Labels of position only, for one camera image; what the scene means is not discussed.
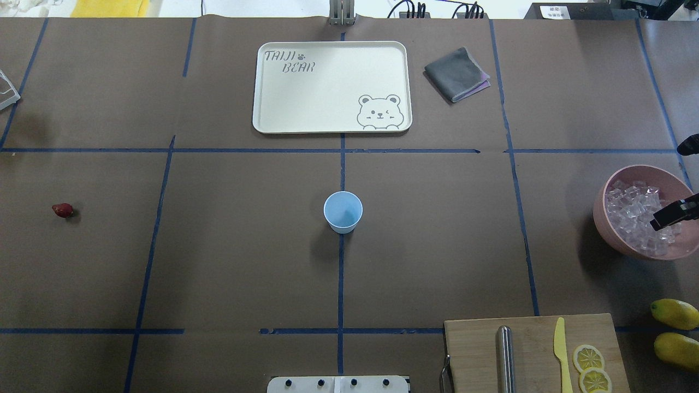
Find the pink bowl of ice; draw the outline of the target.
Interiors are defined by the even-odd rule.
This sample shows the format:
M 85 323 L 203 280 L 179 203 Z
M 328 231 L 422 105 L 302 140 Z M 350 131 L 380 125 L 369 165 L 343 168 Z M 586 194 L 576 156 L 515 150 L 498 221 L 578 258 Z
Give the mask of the pink bowl of ice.
M 653 225 L 654 214 L 691 197 L 691 189 L 664 169 L 637 164 L 612 174 L 597 192 L 593 220 L 602 239 L 621 254 L 671 261 L 697 252 L 697 221 Z

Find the light blue cup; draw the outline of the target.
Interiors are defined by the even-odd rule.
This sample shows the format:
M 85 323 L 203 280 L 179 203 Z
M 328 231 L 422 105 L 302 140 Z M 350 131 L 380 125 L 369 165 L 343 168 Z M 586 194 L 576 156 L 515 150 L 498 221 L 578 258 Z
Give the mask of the light blue cup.
M 327 197 L 323 206 L 325 221 L 338 234 L 352 232 L 364 214 L 364 206 L 352 192 L 338 191 Z

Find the yellow lemon near bowl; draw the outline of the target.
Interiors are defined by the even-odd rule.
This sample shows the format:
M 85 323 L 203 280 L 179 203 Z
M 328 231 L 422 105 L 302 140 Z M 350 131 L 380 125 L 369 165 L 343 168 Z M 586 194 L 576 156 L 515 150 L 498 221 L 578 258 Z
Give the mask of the yellow lemon near bowl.
M 698 326 L 697 308 L 677 299 L 659 299 L 650 304 L 652 316 L 671 328 L 692 330 Z

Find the yellow lemon near edge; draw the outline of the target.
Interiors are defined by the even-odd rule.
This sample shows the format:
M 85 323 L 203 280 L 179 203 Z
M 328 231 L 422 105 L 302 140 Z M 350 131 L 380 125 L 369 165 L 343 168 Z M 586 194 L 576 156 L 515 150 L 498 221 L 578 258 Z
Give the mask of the yellow lemon near edge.
M 691 373 L 698 373 L 698 341 L 674 332 L 655 338 L 654 353 L 659 360 Z

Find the yellow plastic knife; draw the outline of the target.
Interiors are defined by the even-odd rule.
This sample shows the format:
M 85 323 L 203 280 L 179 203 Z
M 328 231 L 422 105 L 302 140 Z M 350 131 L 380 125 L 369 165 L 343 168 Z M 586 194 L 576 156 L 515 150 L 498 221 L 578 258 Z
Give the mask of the yellow plastic knife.
M 572 380 L 570 378 L 570 366 L 567 355 L 566 343 L 566 321 L 558 317 L 554 328 L 553 351 L 559 361 L 561 376 L 561 392 L 573 392 Z

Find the black power box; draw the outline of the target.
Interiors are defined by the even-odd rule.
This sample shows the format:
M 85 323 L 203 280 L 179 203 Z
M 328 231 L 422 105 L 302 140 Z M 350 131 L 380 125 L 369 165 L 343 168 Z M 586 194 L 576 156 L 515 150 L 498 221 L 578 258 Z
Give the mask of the black power box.
M 607 3 L 538 2 L 532 3 L 525 20 L 614 20 Z

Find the steel rod black tip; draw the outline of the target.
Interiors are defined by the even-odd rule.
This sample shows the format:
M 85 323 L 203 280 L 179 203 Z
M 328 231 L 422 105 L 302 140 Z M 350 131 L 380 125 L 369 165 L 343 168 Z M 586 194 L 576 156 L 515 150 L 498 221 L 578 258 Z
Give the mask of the steel rod black tip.
M 513 335 L 509 326 L 501 325 L 496 333 L 497 391 L 516 392 Z

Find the wooden cutting board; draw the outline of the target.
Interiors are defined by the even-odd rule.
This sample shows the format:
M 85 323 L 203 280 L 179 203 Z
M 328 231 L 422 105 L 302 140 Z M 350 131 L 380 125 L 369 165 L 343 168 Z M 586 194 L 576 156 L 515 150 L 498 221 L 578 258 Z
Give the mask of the wooden cutting board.
M 456 392 L 497 392 L 496 334 L 508 326 L 513 336 L 517 392 L 561 391 L 561 364 L 554 354 L 557 316 L 526 318 L 452 319 L 444 323 Z M 629 392 L 626 369 L 611 315 L 565 315 L 567 355 L 591 345 L 601 351 L 612 391 Z

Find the grey folded cloth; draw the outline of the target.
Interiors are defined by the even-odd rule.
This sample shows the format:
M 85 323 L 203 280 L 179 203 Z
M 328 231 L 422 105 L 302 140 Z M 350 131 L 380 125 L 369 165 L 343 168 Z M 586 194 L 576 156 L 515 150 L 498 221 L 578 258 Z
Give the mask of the grey folded cloth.
M 464 46 L 425 65 L 424 71 L 450 104 L 456 104 L 491 86 L 491 77 Z

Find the cream bear tray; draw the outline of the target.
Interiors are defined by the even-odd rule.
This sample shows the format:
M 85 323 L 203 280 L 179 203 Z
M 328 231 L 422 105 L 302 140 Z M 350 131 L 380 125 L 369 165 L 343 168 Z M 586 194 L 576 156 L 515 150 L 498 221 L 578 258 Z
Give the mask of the cream bear tray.
M 400 42 L 269 42 L 257 52 L 252 124 L 262 134 L 400 133 L 412 122 Z

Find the red strawberry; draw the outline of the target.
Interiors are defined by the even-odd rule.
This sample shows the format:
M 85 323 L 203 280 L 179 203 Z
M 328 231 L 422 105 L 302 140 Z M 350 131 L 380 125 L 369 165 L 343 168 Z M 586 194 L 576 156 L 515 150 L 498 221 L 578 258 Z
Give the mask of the red strawberry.
M 72 204 L 69 203 L 54 204 L 51 206 L 51 208 L 56 216 L 62 218 L 71 217 L 74 212 Z

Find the yellow cloth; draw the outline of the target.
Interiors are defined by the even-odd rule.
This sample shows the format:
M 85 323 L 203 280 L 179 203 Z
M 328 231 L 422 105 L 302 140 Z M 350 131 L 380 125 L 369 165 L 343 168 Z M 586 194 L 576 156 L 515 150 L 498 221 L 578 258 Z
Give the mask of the yellow cloth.
M 145 17 L 150 1 L 77 1 L 70 17 Z

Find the aluminium frame post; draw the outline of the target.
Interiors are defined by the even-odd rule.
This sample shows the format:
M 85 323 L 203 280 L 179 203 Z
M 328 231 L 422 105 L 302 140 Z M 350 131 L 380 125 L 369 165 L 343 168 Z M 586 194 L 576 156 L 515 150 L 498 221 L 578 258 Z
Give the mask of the aluminium frame post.
M 352 26 L 356 22 L 355 0 L 330 0 L 329 24 L 332 26 Z

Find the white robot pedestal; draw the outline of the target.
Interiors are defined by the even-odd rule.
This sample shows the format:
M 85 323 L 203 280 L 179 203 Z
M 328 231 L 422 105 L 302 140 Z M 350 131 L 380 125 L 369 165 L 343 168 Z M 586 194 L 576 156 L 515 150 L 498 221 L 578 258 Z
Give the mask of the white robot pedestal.
M 267 392 L 410 392 L 409 377 L 369 376 L 285 376 L 274 377 Z

